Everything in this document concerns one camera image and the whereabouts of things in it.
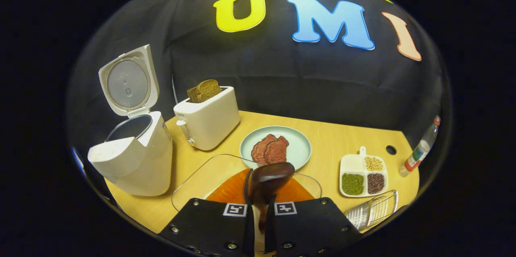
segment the open lid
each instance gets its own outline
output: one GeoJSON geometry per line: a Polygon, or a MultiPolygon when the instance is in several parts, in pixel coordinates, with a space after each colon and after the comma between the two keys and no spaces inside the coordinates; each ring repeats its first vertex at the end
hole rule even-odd
{"type": "Polygon", "coordinates": [[[98,70],[98,77],[109,106],[120,116],[149,113],[160,94],[149,44],[119,55],[98,70]]]}

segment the white tray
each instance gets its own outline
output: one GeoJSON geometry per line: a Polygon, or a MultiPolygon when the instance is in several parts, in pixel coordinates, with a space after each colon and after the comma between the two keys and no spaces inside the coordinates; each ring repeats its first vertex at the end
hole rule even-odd
{"type": "Polygon", "coordinates": [[[346,154],[341,158],[341,169],[339,173],[339,191],[346,196],[350,198],[363,198],[363,197],[370,197],[370,196],[376,196],[381,195],[382,193],[385,193],[387,190],[387,187],[389,187],[389,176],[387,175],[387,168],[385,167],[385,162],[382,158],[379,158],[378,156],[372,156],[372,155],[366,155],[365,153],[365,147],[360,147],[360,154],[346,154]],[[377,158],[381,161],[383,169],[380,171],[368,171],[365,167],[365,157],[369,156],[371,158],[377,158]],[[342,176],[344,173],[350,173],[350,174],[359,174],[364,177],[364,191],[360,195],[348,195],[347,193],[343,192],[342,190],[342,176]],[[377,193],[368,193],[367,192],[367,175],[370,173],[380,173],[383,174],[383,189],[381,191],[378,191],[377,193]]]}

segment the green beans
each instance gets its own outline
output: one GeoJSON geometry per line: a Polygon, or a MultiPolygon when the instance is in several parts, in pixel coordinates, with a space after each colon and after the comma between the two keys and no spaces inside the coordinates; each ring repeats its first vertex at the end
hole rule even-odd
{"type": "Polygon", "coordinates": [[[364,176],[344,173],[342,175],[342,191],[351,196],[357,196],[363,193],[364,176]]]}

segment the toaster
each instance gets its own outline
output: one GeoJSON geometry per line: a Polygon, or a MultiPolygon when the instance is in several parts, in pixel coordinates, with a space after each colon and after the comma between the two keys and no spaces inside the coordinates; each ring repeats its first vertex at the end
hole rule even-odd
{"type": "Polygon", "coordinates": [[[176,124],[192,147],[214,149],[240,123],[234,88],[221,86],[221,90],[202,103],[188,98],[175,105],[176,124]]]}

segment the raw steak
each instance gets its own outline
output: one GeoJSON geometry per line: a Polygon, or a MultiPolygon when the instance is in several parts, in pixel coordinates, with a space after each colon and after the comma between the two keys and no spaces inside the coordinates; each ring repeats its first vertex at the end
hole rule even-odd
{"type": "Polygon", "coordinates": [[[280,136],[277,141],[269,143],[265,149],[265,162],[268,164],[286,162],[287,146],[289,146],[289,142],[283,136],[280,136]]]}
{"type": "Polygon", "coordinates": [[[267,145],[273,141],[278,141],[278,139],[276,138],[276,136],[268,134],[267,136],[265,136],[264,139],[262,139],[262,141],[254,145],[253,150],[251,151],[251,157],[255,162],[267,165],[264,158],[265,149],[267,145]]]}

